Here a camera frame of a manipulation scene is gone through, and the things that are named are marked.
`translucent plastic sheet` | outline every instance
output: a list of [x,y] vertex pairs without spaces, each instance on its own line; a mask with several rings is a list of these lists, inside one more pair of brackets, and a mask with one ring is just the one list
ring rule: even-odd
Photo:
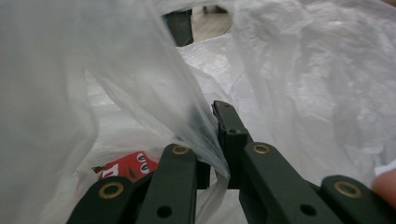
[[[0,4],[2,222],[63,223],[94,181],[90,165],[119,158],[126,147],[158,159],[167,142],[192,147],[215,167],[219,181],[199,199],[198,221],[216,211],[229,178],[216,122],[150,2]],[[95,116],[86,73],[146,129],[128,129],[135,121],[109,101],[96,105]],[[95,151],[80,165],[99,128]]]
[[[232,34],[181,49],[189,68],[160,15],[209,2],[229,10]],[[375,0],[0,1],[1,221],[64,223],[94,181],[84,172],[129,149],[158,159],[162,143],[187,144],[227,176],[205,98],[235,105],[304,178],[369,184],[396,158],[395,18]],[[112,101],[91,94],[92,109],[85,73]],[[199,222],[221,203],[220,179]],[[232,217],[228,205],[210,222]]]

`robotic claw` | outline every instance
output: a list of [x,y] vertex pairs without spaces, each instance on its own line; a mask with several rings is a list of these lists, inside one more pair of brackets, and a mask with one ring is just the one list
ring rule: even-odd
[[[215,101],[219,143],[249,224],[396,223],[395,211],[359,181],[334,175],[320,187],[303,180],[275,147],[253,142],[232,105]],[[111,176],[90,187],[68,224],[191,224],[196,190],[210,166],[189,148],[169,145],[154,173],[136,183]]]

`screw hole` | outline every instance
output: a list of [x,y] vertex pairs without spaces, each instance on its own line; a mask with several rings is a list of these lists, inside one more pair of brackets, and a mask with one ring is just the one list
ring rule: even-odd
[[183,154],[188,153],[188,152],[189,152],[189,149],[186,148],[186,147],[179,147],[179,146],[177,146],[177,147],[172,148],[172,152],[175,153],[175,154],[177,154],[177,155],[183,155]]
[[254,146],[253,150],[259,154],[267,154],[271,151],[271,149],[269,147],[266,147],[265,145]]
[[172,215],[172,208],[169,206],[161,206],[157,210],[157,215],[162,218],[170,217]]
[[349,182],[337,181],[334,183],[334,187],[335,187],[335,189],[338,190],[338,192],[346,195],[349,198],[361,198],[362,197],[361,190]]
[[112,199],[123,192],[123,185],[120,182],[109,182],[99,189],[99,197],[103,199]]
[[304,214],[306,214],[307,216],[314,217],[314,216],[317,215],[317,210],[316,210],[314,207],[312,207],[311,205],[302,204],[302,205],[300,206],[300,210],[301,210]]

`plastic bag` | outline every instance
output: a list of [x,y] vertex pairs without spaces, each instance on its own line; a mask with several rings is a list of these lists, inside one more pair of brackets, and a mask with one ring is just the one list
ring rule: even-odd
[[[368,184],[375,166],[396,158],[395,10],[381,2],[162,0],[152,6],[137,0],[3,0],[2,222],[65,222],[80,197],[73,193],[83,176],[76,175],[85,164],[103,163],[85,157],[99,132],[94,113],[103,113],[96,116],[105,119],[99,124],[106,127],[114,119],[129,118],[114,107],[95,108],[93,113],[83,68],[123,111],[149,127],[128,132],[157,137],[154,131],[164,138],[149,146],[141,142],[153,157],[161,150],[157,145],[182,139],[227,175],[211,113],[189,76],[194,69],[182,62],[159,18],[209,2],[230,11],[233,29],[221,43],[228,62],[220,72],[230,71],[228,79],[196,67],[223,87],[207,90],[213,94],[206,99],[231,98],[256,141],[277,147],[315,183],[325,175],[342,174]],[[137,76],[142,73],[148,76]],[[153,75],[160,73],[162,78]],[[201,85],[218,86],[212,77],[206,82],[204,73],[197,76],[203,78],[198,78]],[[97,140],[91,158],[105,155],[107,161],[125,153],[126,145],[104,132]],[[112,146],[120,150],[110,155],[104,148]],[[225,183],[206,191],[198,208],[208,198],[211,206],[202,211],[215,211]],[[64,213],[57,217],[62,206]]]
[[[164,142],[192,147],[215,167],[219,182],[199,201],[198,216],[205,219],[215,210],[229,177],[216,122],[149,2],[2,1],[0,10],[2,221],[65,222],[89,187],[84,183],[91,180],[81,174],[87,167],[78,165],[98,127],[84,73],[93,74],[112,100],[151,132],[129,133],[132,139],[144,135],[144,147],[151,148],[159,145],[151,139],[156,133]],[[109,134],[113,137],[104,135],[96,146],[106,140],[116,147],[113,157],[120,157],[117,132]]]

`red package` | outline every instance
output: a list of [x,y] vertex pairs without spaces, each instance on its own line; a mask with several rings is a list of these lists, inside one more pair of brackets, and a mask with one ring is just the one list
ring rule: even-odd
[[143,151],[122,157],[104,167],[94,167],[99,179],[109,176],[123,176],[133,183],[157,169],[158,163],[149,159]]

